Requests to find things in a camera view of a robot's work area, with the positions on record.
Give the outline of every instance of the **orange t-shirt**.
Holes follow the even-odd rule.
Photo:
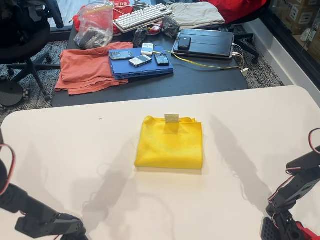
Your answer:
[[[61,72],[54,90],[67,90],[69,95],[76,95],[127,84],[128,79],[114,79],[108,55],[109,50],[130,48],[133,48],[131,42],[115,42],[87,50],[64,50],[60,55]]]

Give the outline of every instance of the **yellow cloth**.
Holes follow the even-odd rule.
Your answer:
[[[136,167],[202,169],[202,125],[194,118],[165,122],[147,116],[142,124]]]

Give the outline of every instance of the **red wire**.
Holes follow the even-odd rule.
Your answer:
[[[274,198],[274,196],[278,193],[278,191],[279,191],[288,181],[290,181],[293,177],[294,177],[294,176],[292,175],[292,176],[289,177],[284,183],[282,183],[282,184],[277,188],[277,190],[275,191],[275,193],[272,194],[271,197],[268,198],[268,202],[270,202],[270,201]]]
[[[276,215],[276,213],[274,213],[274,214],[272,215],[272,222],[273,222],[273,225],[274,225],[277,229],[279,229],[279,227],[276,225],[276,222],[275,222],[275,219],[274,219],[275,215]]]
[[[320,127],[311,130],[311,132],[309,133],[309,145],[310,145],[310,148],[311,148],[314,152],[316,152],[317,154],[320,154],[320,152],[319,152],[318,150],[316,150],[316,148],[313,146],[313,144],[312,144],[312,139],[311,139],[312,133],[315,132],[315,131],[317,131],[317,130],[320,130]]]
[[[9,175],[8,175],[8,178],[7,178],[6,182],[5,182],[5,185],[4,185],[3,189],[0,191],[0,196],[1,196],[7,190],[8,186],[10,184],[11,177],[12,177],[12,175],[14,173],[14,169],[15,169],[15,165],[16,165],[16,153],[15,153],[14,149],[11,146],[9,146],[8,144],[2,143],[2,144],[0,144],[0,147],[8,147],[11,150],[11,153],[12,153],[12,163],[11,163]]]

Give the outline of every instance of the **cell phone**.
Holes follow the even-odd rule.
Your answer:
[[[154,53],[154,45],[152,43],[143,43],[141,49],[141,55],[152,56]]]
[[[158,66],[169,66],[169,60],[165,54],[155,54],[155,61]]]
[[[182,36],[179,39],[178,49],[179,50],[189,50],[191,44],[191,37]]]
[[[112,60],[133,59],[135,56],[131,51],[111,51],[109,57]]]
[[[133,59],[130,59],[129,63],[134,67],[139,67],[143,64],[150,63],[151,61],[152,61],[152,58],[150,58],[146,55],[141,55],[141,56],[137,56]]]

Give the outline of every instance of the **chair wheel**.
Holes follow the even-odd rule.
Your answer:
[[[0,76],[0,82],[4,82],[4,81],[7,81],[7,80],[8,80],[7,76],[3,76],[3,75]]]
[[[13,69],[8,69],[9,76],[15,75],[15,71]]]
[[[5,112],[7,108],[0,104],[0,112]]]
[[[52,63],[52,58],[50,56],[47,56],[45,59],[48,64]]]
[[[258,62],[259,62],[259,58],[254,58],[254,59],[252,59],[252,61],[251,61],[253,64],[257,64]]]
[[[246,40],[246,42],[249,43],[249,44],[252,44],[253,41],[254,41],[254,38],[253,38],[253,37],[250,37],[250,38],[248,38],[248,39]]]
[[[45,95],[44,100],[48,103],[48,102],[50,102],[51,97],[49,95]]]

